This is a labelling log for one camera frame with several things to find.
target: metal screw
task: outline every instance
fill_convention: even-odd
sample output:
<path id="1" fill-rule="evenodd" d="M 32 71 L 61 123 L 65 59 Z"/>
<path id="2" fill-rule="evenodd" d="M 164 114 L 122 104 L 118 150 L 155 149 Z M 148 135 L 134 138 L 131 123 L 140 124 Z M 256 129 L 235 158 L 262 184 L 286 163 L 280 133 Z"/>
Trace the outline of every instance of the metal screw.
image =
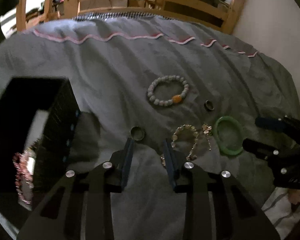
<path id="1" fill-rule="evenodd" d="M 67 176 L 68 178 L 71 178 L 71 177 L 73 177 L 74 175 L 75 175 L 75 173 L 74 173 L 74 171 L 72 171 L 72 170 L 66 172 L 66 176 Z"/>
<path id="2" fill-rule="evenodd" d="M 194 165 L 193 165 L 193 163 L 191 163 L 191 162 L 186 162 L 186 163 L 184 164 L 184 167 L 185 167 L 186 169 L 192 169 L 192 168 L 194 167 Z"/>
<path id="3" fill-rule="evenodd" d="M 229 171 L 222 171 L 221 175 L 224 178 L 229 178 L 231 176 L 231 173 Z"/>
<path id="4" fill-rule="evenodd" d="M 103 168 L 105 169 L 109 169 L 112 167 L 112 163 L 111 162 L 105 162 L 103 165 L 102 165 Z"/>
<path id="5" fill-rule="evenodd" d="M 280 172 L 281 172 L 281 174 L 286 174 L 287 173 L 287 169 L 286 168 L 282 168 Z"/>

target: gray blanket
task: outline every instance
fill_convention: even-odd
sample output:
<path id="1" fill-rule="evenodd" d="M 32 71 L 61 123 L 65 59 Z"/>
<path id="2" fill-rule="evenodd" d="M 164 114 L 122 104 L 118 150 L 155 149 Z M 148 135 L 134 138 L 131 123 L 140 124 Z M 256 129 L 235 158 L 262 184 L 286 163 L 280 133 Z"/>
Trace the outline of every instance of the gray blanket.
<path id="1" fill-rule="evenodd" d="M 246 137 L 279 147 L 291 141 L 258 129 L 255 118 L 289 114 L 300 119 L 291 75 L 277 61 L 233 36 L 161 17 L 63 20 L 17 33 L 0 45 L 0 93 L 13 75 L 70 79 L 86 112 L 71 148 L 69 168 L 77 172 L 109 160 L 133 126 L 145 129 L 125 191 L 111 196 L 114 236 L 120 240 L 182 238 L 186 196 L 173 193 L 160 161 L 162 141 L 178 126 L 189 123 L 200 130 L 204 122 L 213 125 L 230 115 Z M 164 75 L 189 82 L 181 104 L 161 107 L 147 100 L 151 82 Z M 162 85 L 155 93 L 167 100 L 181 89 Z M 213 112 L 205 110 L 206 100 L 213 102 Z M 194 162 L 209 172 L 230 171 L 262 206 L 274 189 L 266 162 L 247 152 L 222 155 L 213 138 L 209 151 L 202 132 L 199 138 Z M 192 144 L 189 137 L 178 141 L 177 149 L 186 154 Z"/>

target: wooden headboard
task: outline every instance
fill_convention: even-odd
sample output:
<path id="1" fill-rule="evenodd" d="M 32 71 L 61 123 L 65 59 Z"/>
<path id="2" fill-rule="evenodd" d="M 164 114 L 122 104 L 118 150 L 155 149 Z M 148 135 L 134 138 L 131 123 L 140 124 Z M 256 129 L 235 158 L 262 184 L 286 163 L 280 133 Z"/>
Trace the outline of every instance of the wooden headboard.
<path id="1" fill-rule="evenodd" d="M 244 6 L 245 0 L 231 0 L 228 6 L 215 7 L 201 0 L 138 0 L 124 6 L 97 7 L 80 10 L 80 2 L 87 0 L 64 0 L 64 14 L 53 12 L 52 0 L 45 0 L 44 13 L 26 22 L 26 0 L 17 6 L 17 30 L 28 29 L 39 22 L 59 18 L 73 18 L 88 12 L 145 12 L 175 18 L 183 21 L 198 22 L 223 33 L 231 34 Z"/>

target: bed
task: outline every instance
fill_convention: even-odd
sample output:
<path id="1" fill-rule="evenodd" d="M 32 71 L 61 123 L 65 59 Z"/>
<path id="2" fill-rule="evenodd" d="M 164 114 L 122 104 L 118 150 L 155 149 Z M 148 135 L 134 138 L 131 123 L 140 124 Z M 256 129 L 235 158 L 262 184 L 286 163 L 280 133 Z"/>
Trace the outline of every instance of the bed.
<path id="1" fill-rule="evenodd" d="M 64 4 L 65 18 L 78 16 L 79 1 Z M 188 18 L 156 9 L 143 12 L 137 17 L 50 21 L 56 14 L 48 10 L 39 20 L 23 22 L 22 31 L 0 45 L 0 95 L 12 76 L 69 78 L 83 112 L 68 164 L 76 172 L 109 160 L 122 149 L 131 127 L 143 127 L 146 137 L 136 146 L 129 183 L 124 193 L 111 196 L 115 239 L 181 239 L 186 196 L 174 194 L 169 186 L 160 160 L 162 140 L 183 123 L 213 125 L 230 115 L 247 137 L 291 146 L 285 136 L 258 129 L 254 120 L 259 115 L 285 114 L 300 119 L 300 105 L 290 73 L 251 45 L 197 20 L 187 22 Z M 46 23 L 36 24 L 42 20 Z M 164 75 L 181 75 L 189 82 L 191 89 L 182 104 L 165 108 L 149 103 L 149 85 Z M 156 92 L 164 98 L 178 89 L 161 87 Z M 213 101 L 213 112 L 205 110 L 206 100 Z M 266 162 L 248 152 L 223 155 L 213 137 L 210 142 L 211 151 L 206 140 L 200 140 L 194 163 L 208 172 L 229 170 L 276 224 L 281 217 L 273 207 L 278 206 L 276 200 L 287 200 L 286 189 L 274 189 Z M 187 140 L 178 144 L 183 152 L 189 147 Z M 282 207 L 287 213 L 283 216 L 288 216 L 289 204 Z M 300 219 L 300 208 L 290 218 L 289 226 L 281 220 L 276 225 L 282 228 L 282 239 Z M 24 222 L 0 210 L 0 223 L 12 238 Z"/>
<path id="2" fill-rule="evenodd" d="M 218 7 L 201 0 L 129 0 L 126 3 L 117 5 L 111 3 L 110 0 L 109 6 L 81 9 L 80 3 L 86 1 L 91 0 L 64 0 L 64 14 L 60 15 L 59 11 L 53 11 L 52 0 L 45 0 L 44 13 L 26 22 L 26 0 L 19 0 L 16 14 L 17 30 L 22 31 L 31 28 L 40 22 L 59 18 L 71 19 L 91 12 L 130 11 L 154 13 L 168 18 L 198 22 L 223 33 L 231 34 L 239 19 L 245 0 L 231 0 L 229 5 L 223 3 Z"/>

